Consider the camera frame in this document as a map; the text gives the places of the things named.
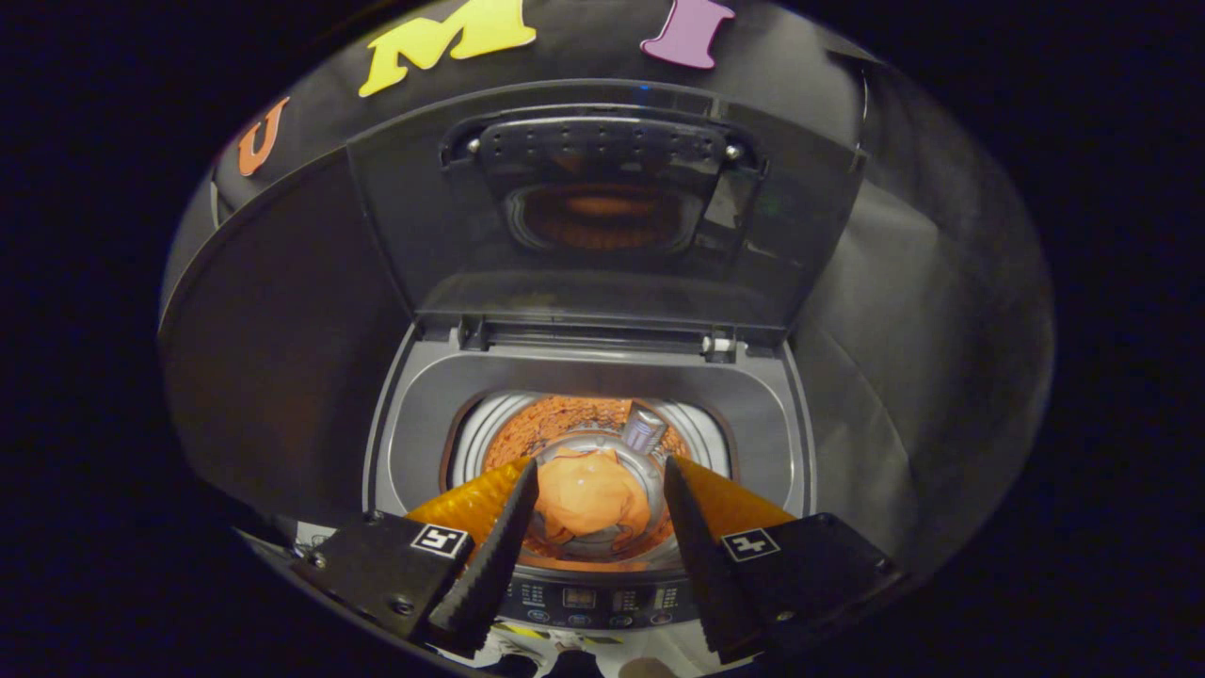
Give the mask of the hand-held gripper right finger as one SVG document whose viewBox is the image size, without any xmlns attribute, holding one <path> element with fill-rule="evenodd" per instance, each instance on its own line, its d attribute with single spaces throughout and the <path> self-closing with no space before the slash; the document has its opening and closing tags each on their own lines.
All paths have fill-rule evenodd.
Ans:
<svg viewBox="0 0 1205 678">
<path fill-rule="evenodd" d="M 797 518 L 676 456 L 664 499 L 704 638 L 723 664 L 783 664 L 904 591 L 904 571 L 830 512 Z"/>
</svg>

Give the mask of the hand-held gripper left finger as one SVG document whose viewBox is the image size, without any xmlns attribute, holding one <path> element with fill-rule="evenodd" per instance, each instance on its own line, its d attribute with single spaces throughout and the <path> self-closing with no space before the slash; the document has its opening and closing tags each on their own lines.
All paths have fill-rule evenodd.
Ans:
<svg viewBox="0 0 1205 678">
<path fill-rule="evenodd" d="M 471 658 L 507 594 L 535 505 L 537 462 L 521 458 L 406 515 L 368 512 L 292 571 L 306 591 L 393 638 Z"/>
</svg>

